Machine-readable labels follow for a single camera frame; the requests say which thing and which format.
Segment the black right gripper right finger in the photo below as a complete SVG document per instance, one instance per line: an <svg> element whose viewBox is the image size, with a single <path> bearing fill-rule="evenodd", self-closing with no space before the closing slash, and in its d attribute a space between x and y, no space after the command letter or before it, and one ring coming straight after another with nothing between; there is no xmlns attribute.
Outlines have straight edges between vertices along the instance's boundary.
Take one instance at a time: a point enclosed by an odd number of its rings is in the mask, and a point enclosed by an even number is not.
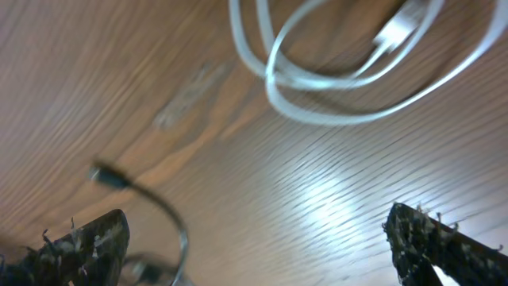
<svg viewBox="0 0 508 286"><path fill-rule="evenodd" d="M459 285L507 284L507 255L462 234L457 225L394 203L383 230L402 285L441 285L436 267Z"/></svg>

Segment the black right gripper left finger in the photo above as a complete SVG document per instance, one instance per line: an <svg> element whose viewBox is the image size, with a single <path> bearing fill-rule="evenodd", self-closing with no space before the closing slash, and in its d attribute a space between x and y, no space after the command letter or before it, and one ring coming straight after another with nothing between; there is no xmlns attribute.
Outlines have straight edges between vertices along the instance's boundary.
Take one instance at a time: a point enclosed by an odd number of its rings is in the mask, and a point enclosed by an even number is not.
<svg viewBox="0 0 508 286"><path fill-rule="evenodd" d="M1 256L1 286L112 286L119 281L130 230L125 213L114 209L55 240L43 232L43 246L28 247L15 263Z"/></svg>

